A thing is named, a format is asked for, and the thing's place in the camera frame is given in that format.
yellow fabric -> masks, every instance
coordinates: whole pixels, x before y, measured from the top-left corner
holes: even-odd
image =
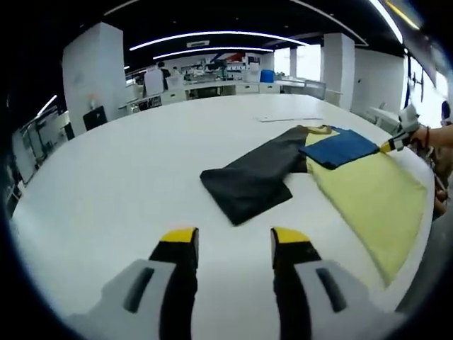
[[[325,137],[309,134],[310,145]],[[307,158],[319,188],[355,231],[381,271],[395,278],[417,236],[426,188],[389,155],[373,154],[335,170]]]

white pillar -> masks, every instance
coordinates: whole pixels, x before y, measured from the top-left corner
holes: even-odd
[[[19,130],[13,134],[13,153],[16,157],[16,166],[21,173],[23,182],[27,183],[35,172],[35,162],[28,154]]]
[[[91,97],[103,106],[107,121],[122,116],[125,70],[122,31],[99,23],[67,45],[63,51],[63,86],[74,134],[86,131],[83,116]]]
[[[261,56],[261,69],[274,70],[274,53],[266,53]]]
[[[297,77],[297,48],[289,50],[289,75]]]
[[[324,35],[323,81],[327,89],[342,93],[340,107],[351,109],[354,89],[354,41],[342,33]]]

person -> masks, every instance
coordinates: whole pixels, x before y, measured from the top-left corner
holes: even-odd
[[[168,83],[167,78],[170,77],[170,71],[168,71],[165,67],[165,62],[158,62],[157,68],[162,71],[162,76],[164,77],[164,89],[168,90]]]
[[[413,135],[412,140],[420,140],[422,146],[453,148],[453,125],[446,125],[438,129],[420,127]]]
[[[433,147],[434,172],[444,188],[436,185],[434,209],[438,215],[446,213],[444,202],[448,199],[446,189],[448,179],[453,172],[453,125],[450,122],[448,102],[442,103],[442,127],[431,129],[422,126],[412,135],[411,140],[419,140],[424,148]]]
[[[173,77],[180,75],[181,73],[178,71],[178,68],[176,66],[173,66]]]

white wall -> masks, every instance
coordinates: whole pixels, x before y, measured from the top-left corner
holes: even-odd
[[[404,79],[404,58],[356,48],[351,111],[362,113],[385,102],[386,110],[399,112]]]
[[[266,53],[261,55],[261,69],[274,70],[274,53]]]
[[[341,75],[340,107],[351,109],[355,76],[355,43],[349,37],[343,37],[343,72]]]
[[[35,162],[30,158],[22,141],[22,134],[16,131],[13,134],[13,153],[16,157],[16,165],[21,173],[22,179],[27,183],[35,172]]]
[[[297,77],[297,48],[289,50],[289,75]]]
[[[125,103],[122,31],[99,23],[80,35],[63,52],[63,86],[74,134],[86,131],[83,116],[90,111],[90,96],[105,109],[107,120],[121,116]]]
[[[354,41],[342,33],[324,35],[322,81],[327,89],[341,92],[340,107],[351,110],[355,74]]]

white table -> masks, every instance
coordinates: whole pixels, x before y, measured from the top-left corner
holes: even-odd
[[[352,128],[376,143],[389,135],[366,120],[303,95],[226,96],[175,103],[130,115],[69,141],[27,187],[13,220],[18,246],[37,286],[63,316],[87,312],[101,288],[135,259],[146,259],[167,231],[200,228],[194,339],[278,339],[270,227],[307,234],[394,309],[420,263],[434,196],[429,168],[409,150],[395,159],[428,188],[413,249],[385,290],[362,243],[308,174],[290,174],[294,197],[233,227],[200,182],[298,123],[260,123],[262,114],[300,111]]]
[[[119,109],[126,108],[126,107],[132,106],[132,105],[138,105],[139,103],[143,103],[143,102],[148,101],[148,100],[150,100],[152,98],[160,97],[162,94],[169,93],[169,92],[192,91],[192,90],[198,90],[198,89],[208,89],[208,88],[212,88],[212,87],[222,88],[222,87],[226,87],[226,86],[240,86],[240,85],[243,85],[243,86],[246,86],[246,85],[256,86],[256,85],[259,85],[259,84],[269,84],[269,85],[275,84],[275,85],[279,86],[279,88],[281,86],[289,86],[289,87],[296,87],[296,88],[304,88],[305,87],[305,82],[304,81],[289,81],[289,80],[277,80],[274,83],[256,83],[256,82],[255,83],[251,83],[251,82],[240,81],[240,80],[206,81],[206,82],[201,82],[201,83],[186,84],[180,89],[170,89],[170,90],[166,90],[163,93],[154,94],[152,96],[146,96],[144,98],[138,98],[138,99],[135,99],[133,101],[128,101],[126,104],[120,106]],[[327,91],[329,91],[329,92],[331,92],[333,94],[341,95],[341,93],[337,92],[337,91],[332,91],[332,90],[327,90]]]

